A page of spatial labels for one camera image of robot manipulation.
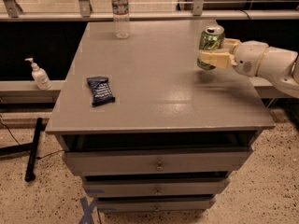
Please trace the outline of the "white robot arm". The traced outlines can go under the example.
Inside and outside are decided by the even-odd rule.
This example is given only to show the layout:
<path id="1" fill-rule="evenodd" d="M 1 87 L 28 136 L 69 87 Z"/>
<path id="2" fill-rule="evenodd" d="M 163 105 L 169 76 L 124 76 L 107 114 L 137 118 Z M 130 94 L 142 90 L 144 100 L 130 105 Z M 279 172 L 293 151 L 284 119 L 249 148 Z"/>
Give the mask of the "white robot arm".
<path id="1" fill-rule="evenodd" d="M 243 76 L 261 77 L 277 90 L 299 98 L 298 53 L 259 41 L 225 38 L 219 49 L 198 52 L 200 62 L 219 68 L 232 66 Z"/>

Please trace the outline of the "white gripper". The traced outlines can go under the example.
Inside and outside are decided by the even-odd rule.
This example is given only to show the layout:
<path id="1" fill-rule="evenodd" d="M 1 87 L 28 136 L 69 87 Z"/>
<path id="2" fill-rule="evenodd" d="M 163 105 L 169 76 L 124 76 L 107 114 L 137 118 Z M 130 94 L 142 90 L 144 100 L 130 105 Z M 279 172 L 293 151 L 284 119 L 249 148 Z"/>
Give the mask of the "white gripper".
<path id="1" fill-rule="evenodd" d="M 204 69 L 228 68 L 247 77 L 255 77 L 263 54 L 269 48 L 264 42 L 247 41 L 225 37 L 222 49 L 199 50 L 198 63 Z"/>

